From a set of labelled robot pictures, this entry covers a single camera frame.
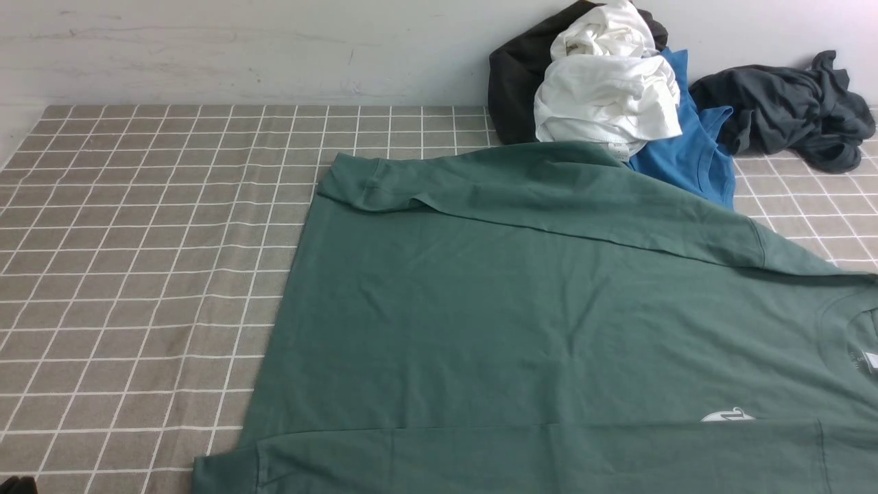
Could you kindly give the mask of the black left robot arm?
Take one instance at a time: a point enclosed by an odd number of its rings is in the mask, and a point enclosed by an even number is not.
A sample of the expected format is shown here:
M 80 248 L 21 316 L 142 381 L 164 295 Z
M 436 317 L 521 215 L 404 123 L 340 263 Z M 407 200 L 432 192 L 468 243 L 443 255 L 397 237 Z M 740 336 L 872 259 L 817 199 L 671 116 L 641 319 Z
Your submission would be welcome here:
M 0 494 L 37 494 L 38 488 L 32 476 L 10 476 L 0 485 Z

